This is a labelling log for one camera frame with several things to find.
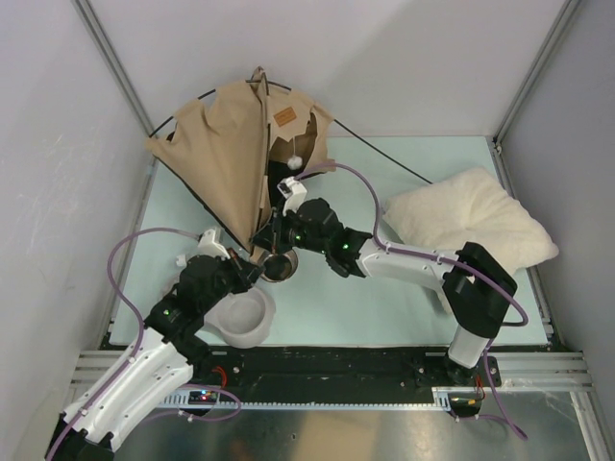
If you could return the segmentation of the black tent pole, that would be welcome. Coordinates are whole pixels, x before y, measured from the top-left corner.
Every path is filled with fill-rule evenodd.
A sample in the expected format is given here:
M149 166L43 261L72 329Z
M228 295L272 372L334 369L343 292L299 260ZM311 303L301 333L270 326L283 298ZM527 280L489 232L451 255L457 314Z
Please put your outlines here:
M327 156L326 138L329 126L335 124L347 134L358 139L370 149L414 177L425 183L431 182L426 177L385 153L364 137L355 133L341 121L334 118L329 111L303 91L268 81L264 77L253 77L245 81L212 89L187 103L174 115L162 122L159 128L163 129L170 122L179 123L181 115L187 115L192 112L197 113L201 118L205 117L209 112L213 114L220 112L225 116L233 115L235 114L235 107L245 106L247 103L246 90L249 90L251 95L257 97L265 109L268 126L268 155L272 161L285 162L290 158L289 155L284 154L276 147L284 142L288 142L292 146L301 142L306 144L301 153L305 158L303 160L304 165L307 165L311 160L325 158ZM208 108L203 105L203 100L211 95L215 97L214 104L223 107L221 110L216 109L214 106Z
M254 72L254 77L259 77L257 96L260 100L261 115L262 115L262 128L263 128L263 140L262 140L262 167L261 167L261 185L260 185L260 198L259 198L259 211L258 211L258 224L264 225L267 221L268 207L269 207L269 193L268 193L268 155L269 155L269 120L268 120L268 94L269 86L265 69L262 66L258 66Z

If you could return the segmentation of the beige fabric pet tent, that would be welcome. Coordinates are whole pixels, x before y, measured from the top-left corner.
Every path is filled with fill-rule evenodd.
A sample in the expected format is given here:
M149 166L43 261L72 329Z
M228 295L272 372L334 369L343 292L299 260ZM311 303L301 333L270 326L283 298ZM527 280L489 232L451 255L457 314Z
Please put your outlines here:
M298 170L290 170L285 162L269 159L267 221L258 224L261 167L262 167L262 115L257 97L247 94L245 106L235 107L235 114L225 116L218 112L201 118L192 112L180 116L175 129L166 138L148 138L146 148L170 169L192 195L220 223L230 237L244 250L254 249L252 237L271 216L277 202L276 185L288 176L294 176L314 165L328 161L311 160ZM284 154L305 159L301 153L304 142L276 146Z

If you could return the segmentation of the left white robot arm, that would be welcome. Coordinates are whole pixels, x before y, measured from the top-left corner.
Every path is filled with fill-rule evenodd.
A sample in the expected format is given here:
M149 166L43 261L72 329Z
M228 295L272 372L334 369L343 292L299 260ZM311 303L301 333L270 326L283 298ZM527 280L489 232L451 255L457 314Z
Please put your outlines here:
M263 268L241 258L196 255L151 309L135 341L60 414L48 460L111 460L170 393L212 374L209 345L196 333L229 295L251 289Z

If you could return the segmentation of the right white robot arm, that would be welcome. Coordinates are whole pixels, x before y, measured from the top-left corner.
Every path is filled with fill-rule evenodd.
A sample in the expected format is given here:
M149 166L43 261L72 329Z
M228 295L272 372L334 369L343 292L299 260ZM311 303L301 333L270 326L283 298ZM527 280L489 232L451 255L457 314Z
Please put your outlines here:
M252 239L271 255L303 249L324 256L342 278L387 278L419 285L440 295L457 328L442 360L446 378L467 384L494 340L518 285L482 245L467 242L452 253L429 253L409 246L385 246L375 234L343 225L323 199L297 210L274 210Z

